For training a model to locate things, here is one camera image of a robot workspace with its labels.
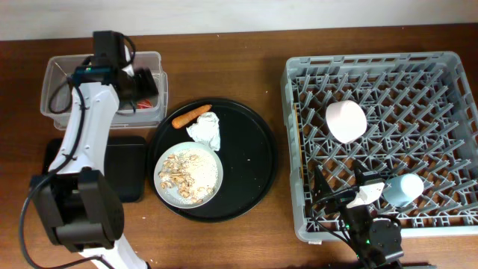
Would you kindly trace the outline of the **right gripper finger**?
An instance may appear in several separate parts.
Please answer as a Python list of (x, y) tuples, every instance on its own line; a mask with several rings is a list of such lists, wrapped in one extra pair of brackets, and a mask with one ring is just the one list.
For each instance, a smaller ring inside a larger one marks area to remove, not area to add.
[(357, 183), (365, 183), (373, 179), (373, 171), (369, 171), (360, 161), (353, 161), (353, 170)]
[(314, 168), (314, 195), (317, 198), (325, 197), (331, 193), (331, 188), (319, 167)]

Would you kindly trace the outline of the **red snack wrapper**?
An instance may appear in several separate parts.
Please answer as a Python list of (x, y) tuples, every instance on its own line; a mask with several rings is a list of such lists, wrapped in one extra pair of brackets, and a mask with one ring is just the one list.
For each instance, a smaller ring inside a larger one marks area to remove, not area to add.
[(136, 107), (138, 109), (150, 109), (150, 108), (154, 108), (154, 105), (150, 102), (149, 99), (144, 99), (142, 101), (139, 101), (136, 104)]

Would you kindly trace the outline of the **blue plastic cup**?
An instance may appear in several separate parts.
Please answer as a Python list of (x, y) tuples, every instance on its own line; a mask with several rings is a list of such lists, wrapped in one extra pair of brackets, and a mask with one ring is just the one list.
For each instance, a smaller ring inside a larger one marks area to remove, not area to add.
[(382, 195), (394, 207), (404, 207), (418, 198), (424, 190), (421, 178), (413, 173), (388, 179)]

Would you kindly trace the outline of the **orange carrot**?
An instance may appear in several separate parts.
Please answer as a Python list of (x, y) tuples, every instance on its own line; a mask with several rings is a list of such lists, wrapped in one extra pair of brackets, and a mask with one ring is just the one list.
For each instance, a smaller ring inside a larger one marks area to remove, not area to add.
[(202, 114), (210, 111), (212, 105), (203, 105), (198, 108), (193, 109), (181, 116), (176, 117), (172, 121), (172, 125), (174, 129), (180, 129), (183, 126), (186, 126), (189, 122), (196, 119), (197, 117), (201, 116)]

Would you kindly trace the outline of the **white napkin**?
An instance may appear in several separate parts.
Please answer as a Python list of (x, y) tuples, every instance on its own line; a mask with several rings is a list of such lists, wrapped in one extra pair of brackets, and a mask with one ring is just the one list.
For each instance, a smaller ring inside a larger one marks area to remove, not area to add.
[(186, 128), (188, 135), (197, 143), (220, 150), (220, 124), (214, 112), (206, 112), (197, 118), (196, 123)]

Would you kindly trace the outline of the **grey plate with food scraps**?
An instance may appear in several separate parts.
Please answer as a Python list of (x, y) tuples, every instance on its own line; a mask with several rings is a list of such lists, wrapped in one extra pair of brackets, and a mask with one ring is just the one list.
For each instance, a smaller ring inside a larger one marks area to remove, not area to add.
[(223, 166), (208, 146), (179, 143), (158, 159), (154, 188), (168, 205), (180, 209), (198, 208), (212, 201), (223, 182)]

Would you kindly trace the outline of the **wooden chopstick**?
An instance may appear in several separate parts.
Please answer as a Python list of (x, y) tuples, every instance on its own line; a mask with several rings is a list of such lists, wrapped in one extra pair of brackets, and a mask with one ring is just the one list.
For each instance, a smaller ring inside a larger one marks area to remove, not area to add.
[(298, 150), (299, 150), (299, 171), (300, 171), (300, 178), (304, 180), (304, 172), (303, 172), (303, 159), (302, 159), (302, 142), (301, 142), (301, 134), (299, 131), (299, 117), (298, 117), (298, 110), (297, 110), (297, 104), (294, 104), (294, 119), (296, 123), (296, 135), (297, 135), (297, 143), (298, 143)]

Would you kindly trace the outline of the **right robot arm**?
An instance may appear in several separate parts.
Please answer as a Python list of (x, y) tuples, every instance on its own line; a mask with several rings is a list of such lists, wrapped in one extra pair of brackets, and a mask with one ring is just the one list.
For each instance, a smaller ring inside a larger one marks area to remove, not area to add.
[[(401, 268), (401, 222), (386, 214), (373, 215), (369, 205), (377, 201), (385, 188), (379, 173), (353, 162), (356, 183), (340, 191), (329, 186), (320, 168), (314, 169), (314, 196), (309, 209), (314, 224), (343, 241), (354, 251), (363, 268)], [(339, 234), (319, 221), (319, 212), (338, 214)]]

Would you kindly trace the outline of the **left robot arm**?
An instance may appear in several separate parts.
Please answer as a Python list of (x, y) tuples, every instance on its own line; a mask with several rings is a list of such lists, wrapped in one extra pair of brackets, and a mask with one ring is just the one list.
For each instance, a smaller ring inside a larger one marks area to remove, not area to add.
[(50, 242), (82, 257), (66, 268), (92, 262), (98, 268), (148, 268), (124, 236), (122, 203), (105, 180), (105, 151), (121, 103), (158, 94), (147, 68), (133, 67), (136, 47), (117, 31), (93, 33), (94, 53), (66, 77), (71, 108), (60, 149), (44, 176), (33, 176), (19, 217), (23, 257), (24, 223), (33, 203)]

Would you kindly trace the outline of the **grey dishwasher rack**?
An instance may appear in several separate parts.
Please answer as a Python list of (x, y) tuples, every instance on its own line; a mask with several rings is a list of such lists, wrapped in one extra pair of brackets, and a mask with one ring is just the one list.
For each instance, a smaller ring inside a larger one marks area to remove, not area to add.
[[(385, 179), (418, 175), (423, 193), (397, 208), (385, 200), (373, 213), (398, 218), (405, 238), (477, 233), (477, 105), (454, 52), (295, 57), (281, 79), (282, 111), (290, 153), (295, 234), (319, 244), (335, 237), (314, 224), (314, 168), (339, 191), (354, 184), (358, 160)], [(326, 108), (354, 101), (367, 130), (344, 144), (326, 125)], [(294, 119), (297, 104), (304, 180), (300, 178)], [(339, 233), (338, 214), (319, 221)]]

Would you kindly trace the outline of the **black round tray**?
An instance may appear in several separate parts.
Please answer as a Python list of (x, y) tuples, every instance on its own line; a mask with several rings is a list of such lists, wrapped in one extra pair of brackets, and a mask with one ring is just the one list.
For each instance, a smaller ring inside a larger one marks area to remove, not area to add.
[(173, 128), (173, 119), (203, 105), (210, 105), (219, 118), (217, 155), (223, 165), (223, 183), (217, 195), (198, 208), (166, 207), (189, 220), (218, 223), (247, 213), (263, 200), (276, 178), (279, 154), (270, 127), (251, 108), (230, 99), (199, 99), (175, 110), (157, 127), (146, 156), (151, 188), (155, 188), (153, 175), (161, 155), (178, 143), (191, 141), (184, 129)]

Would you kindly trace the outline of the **black rectangular tray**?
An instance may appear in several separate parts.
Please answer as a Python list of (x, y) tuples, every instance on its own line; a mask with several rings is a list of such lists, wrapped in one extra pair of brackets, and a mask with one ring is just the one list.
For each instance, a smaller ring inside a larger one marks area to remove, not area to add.
[(141, 136), (109, 137), (101, 149), (105, 181), (122, 203), (143, 198), (146, 150), (146, 140)]

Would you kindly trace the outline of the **clear plastic bin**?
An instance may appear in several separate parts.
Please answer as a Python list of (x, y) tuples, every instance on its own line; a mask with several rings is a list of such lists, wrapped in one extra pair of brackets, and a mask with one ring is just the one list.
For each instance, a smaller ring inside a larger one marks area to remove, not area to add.
[[(75, 68), (82, 63), (86, 55), (64, 55), (49, 59), (40, 100), (40, 113), (53, 119), (56, 129), (64, 130), (69, 121), (70, 112), (55, 114), (55, 111), (64, 109), (71, 94), (66, 84), (66, 77), (71, 75)], [(122, 107), (115, 114), (111, 123), (112, 129), (143, 129), (156, 127), (167, 113), (168, 81), (167, 74), (161, 66), (161, 55), (158, 52), (138, 52), (134, 60), (134, 68), (148, 68), (152, 72), (158, 95), (149, 102), (151, 108), (138, 107), (135, 111), (129, 105)]]

